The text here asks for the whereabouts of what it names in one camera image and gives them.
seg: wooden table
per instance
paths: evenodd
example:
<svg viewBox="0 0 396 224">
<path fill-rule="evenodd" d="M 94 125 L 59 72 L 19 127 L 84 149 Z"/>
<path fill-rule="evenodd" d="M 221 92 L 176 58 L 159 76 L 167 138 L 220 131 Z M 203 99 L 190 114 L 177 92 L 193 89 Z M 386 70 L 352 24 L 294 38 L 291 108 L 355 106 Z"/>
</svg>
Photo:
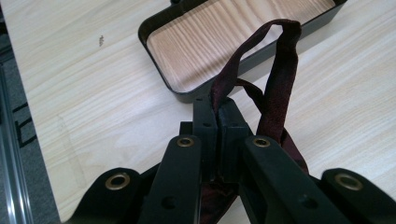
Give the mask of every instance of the wooden table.
<svg viewBox="0 0 396 224">
<path fill-rule="evenodd" d="M 166 89 L 137 38 L 168 0 L 1 0 L 61 219 L 101 173 L 162 158 L 191 105 Z M 349 0 L 299 43 L 286 127 L 311 174 L 344 167 L 396 199 L 396 1 Z M 243 75 L 264 86 L 271 60 Z M 232 97 L 252 129 L 259 113 Z M 237 201 L 222 223 L 248 223 Z"/>
</svg>

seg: black plastic part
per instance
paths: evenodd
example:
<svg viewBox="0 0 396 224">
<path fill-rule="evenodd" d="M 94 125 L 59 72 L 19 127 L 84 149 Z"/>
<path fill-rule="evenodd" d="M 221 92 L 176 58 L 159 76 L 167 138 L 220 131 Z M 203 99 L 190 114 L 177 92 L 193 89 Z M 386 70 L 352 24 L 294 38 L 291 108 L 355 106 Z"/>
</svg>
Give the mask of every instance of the black plastic part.
<svg viewBox="0 0 396 224">
<path fill-rule="evenodd" d="M 173 138 L 137 223 L 198 223 L 201 192 L 201 141 Z"/>
<path fill-rule="evenodd" d="M 237 183 L 241 153 L 238 144 L 251 134 L 235 102 L 227 98 L 219 109 L 219 175 L 225 183 Z"/>
<path fill-rule="evenodd" d="M 208 96 L 195 99 L 193 104 L 192 134 L 202 141 L 202 179 L 211 181 L 216 175 L 216 148 L 218 125 Z"/>
<path fill-rule="evenodd" d="M 254 178 L 251 176 L 248 168 L 244 169 L 241 180 L 239 181 L 239 196 L 247 212 L 251 224 L 265 223 L 266 214 L 268 213 L 268 204 L 260 192 Z"/>
<path fill-rule="evenodd" d="M 181 121 L 180 129 L 178 134 L 192 134 L 192 122 L 191 121 Z"/>
<path fill-rule="evenodd" d="M 354 223 L 396 223 L 396 202 L 361 175 L 332 169 L 323 173 L 319 185 Z"/>
<path fill-rule="evenodd" d="M 7 35 L 8 30 L 6 27 L 6 22 L 4 21 L 4 16 L 3 16 L 3 9 L 1 8 L 0 5 L 0 35 Z"/>
<path fill-rule="evenodd" d="M 265 223 L 350 223 L 275 140 L 248 137 L 244 161 L 268 204 Z"/>
<path fill-rule="evenodd" d="M 182 0 L 171 0 L 171 5 L 179 4 Z"/>
<path fill-rule="evenodd" d="M 126 183 L 126 186 L 109 189 L 106 182 L 114 175 L 128 176 L 129 181 L 122 177 L 112 178 L 113 187 L 121 186 L 122 183 Z M 141 180 L 140 175 L 130 169 L 116 168 L 105 172 L 91 185 L 74 215 L 65 223 L 112 224 L 136 219 L 143 199 L 141 192 L 138 192 Z"/>
<path fill-rule="evenodd" d="M 174 20 L 175 18 L 182 16 L 187 11 L 190 11 L 195 7 L 198 7 L 199 5 L 201 5 L 206 1 L 207 0 L 184 0 L 184 1 L 180 0 L 179 3 L 173 4 L 169 8 L 166 8 L 165 10 L 143 21 L 138 30 L 139 39 L 143 44 L 143 46 L 145 47 L 146 51 L 148 52 L 148 55 L 150 56 L 151 60 L 154 62 L 155 66 L 157 67 L 167 88 L 176 96 L 176 98 L 180 102 L 183 103 L 191 103 L 196 97 L 200 95 L 208 94 L 208 91 L 210 90 L 210 86 L 214 78 L 211 78 L 207 82 L 202 83 L 200 86 L 198 86 L 196 89 L 192 91 L 188 91 L 188 92 L 174 91 L 167 83 L 166 78 L 163 75 L 163 72 L 161 71 L 160 67 L 152 57 L 149 48 L 147 46 L 147 41 L 149 39 L 149 35 L 152 32 L 164 26 L 166 23 Z M 333 1 L 335 3 L 334 7 L 330 8 L 321 15 L 315 17 L 314 19 L 302 25 L 303 32 L 301 38 L 304 38 L 307 35 L 314 33 L 317 29 L 329 23 L 347 0 L 333 0 Z M 276 42 L 273 42 L 267 45 L 266 47 L 259 49 L 250 56 L 246 57 L 246 59 L 242 60 L 239 65 L 238 76 L 244 74 L 246 71 L 250 70 L 254 66 L 274 56 L 275 52 L 276 52 Z"/>
</svg>

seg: black tray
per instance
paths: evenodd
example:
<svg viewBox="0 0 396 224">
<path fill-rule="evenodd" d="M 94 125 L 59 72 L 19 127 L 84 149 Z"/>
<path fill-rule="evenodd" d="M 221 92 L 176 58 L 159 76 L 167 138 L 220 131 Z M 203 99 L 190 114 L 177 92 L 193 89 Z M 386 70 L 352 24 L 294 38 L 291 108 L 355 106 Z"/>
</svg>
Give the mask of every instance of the black tray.
<svg viewBox="0 0 396 224">
<path fill-rule="evenodd" d="M 180 0 L 178 1 L 178 3 L 174 3 L 177 1 L 171 0 L 172 5 L 170 7 L 143 21 L 138 30 L 139 39 L 143 44 L 143 46 L 145 47 L 146 51 L 148 52 L 148 55 L 150 56 L 151 60 L 154 62 L 155 66 L 157 67 L 161 77 L 163 78 L 164 83 L 166 84 L 168 89 L 177 97 L 177 99 L 183 103 L 191 103 L 197 96 L 208 93 L 214 78 L 211 78 L 205 83 L 202 83 L 192 91 L 187 91 L 187 92 L 174 91 L 171 88 L 171 86 L 167 83 L 163 75 L 163 72 L 161 71 L 160 67 L 152 57 L 147 45 L 147 41 L 149 39 L 149 35 L 152 32 L 164 26 L 166 23 L 174 20 L 175 18 L 184 15 L 184 13 L 194 9 L 195 7 L 198 7 L 199 5 L 201 5 L 206 1 L 207 0 Z M 325 11 L 324 13 L 318 15 L 317 17 L 313 18 L 312 20 L 302 25 L 303 33 L 301 38 L 304 38 L 312 34 L 320 27 L 329 23 L 347 0 L 333 0 L 333 1 L 335 3 L 334 7 L 330 8 L 329 10 Z M 238 74 L 241 75 L 246 71 L 248 71 L 249 69 L 253 68 L 254 66 L 264 62 L 265 60 L 274 56 L 275 52 L 276 52 L 276 42 L 273 42 L 257 50 L 256 52 L 254 52 L 253 54 L 251 54 L 250 56 L 246 57 L 244 60 L 241 61 Z"/>
</svg>

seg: screw hole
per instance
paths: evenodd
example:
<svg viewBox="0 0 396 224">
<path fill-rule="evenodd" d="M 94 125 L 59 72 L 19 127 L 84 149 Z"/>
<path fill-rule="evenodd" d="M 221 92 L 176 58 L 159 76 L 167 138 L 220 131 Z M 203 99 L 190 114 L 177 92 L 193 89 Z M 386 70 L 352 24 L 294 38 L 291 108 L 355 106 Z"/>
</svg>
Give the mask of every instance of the screw hole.
<svg viewBox="0 0 396 224">
<path fill-rule="evenodd" d="M 188 137 L 184 137 L 177 140 L 177 145 L 180 147 L 190 147 L 194 145 L 194 141 Z"/>
<path fill-rule="evenodd" d="M 118 173 L 111 176 L 106 181 L 106 188 L 110 190 L 119 190 L 127 187 L 131 182 L 131 178 L 126 173 Z"/>
<path fill-rule="evenodd" d="M 270 142 L 265 138 L 256 138 L 253 140 L 253 143 L 257 147 L 269 147 L 271 145 Z"/>
<path fill-rule="evenodd" d="M 361 190 L 363 188 L 363 184 L 352 175 L 338 174 L 335 176 L 335 182 L 346 189 Z"/>
</svg>

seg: burgundy fabric strap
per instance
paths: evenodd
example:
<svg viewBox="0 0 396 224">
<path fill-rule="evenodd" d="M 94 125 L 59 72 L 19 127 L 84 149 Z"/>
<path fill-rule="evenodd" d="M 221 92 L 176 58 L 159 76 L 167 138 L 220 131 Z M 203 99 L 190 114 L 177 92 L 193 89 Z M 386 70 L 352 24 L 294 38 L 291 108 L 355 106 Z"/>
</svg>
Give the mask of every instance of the burgundy fabric strap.
<svg viewBox="0 0 396 224">
<path fill-rule="evenodd" d="M 238 67 L 242 56 L 265 38 L 272 25 L 281 25 L 283 33 L 277 40 L 273 68 L 268 77 L 265 92 L 262 93 L 260 88 L 237 78 Z M 222 102 L 233 87 L 242 86 L 262 114 L 257 135 L 275 139 L 307 172 L 303 156 L 284 128 L 291 89 L 297 71 L 296 45 L 300 35 L 301 25 L 297 21 L 274 20 L 265 23 L 238 48 L 226 63 L 213 82 L 210 97 L 213 109 L 218 114 Z M 203 184 L 201 223 L 217 223 L 233 203 L 236 195 L 237 186 L 222 183 L 219 178 L 212 183 Z"/>
</svg>

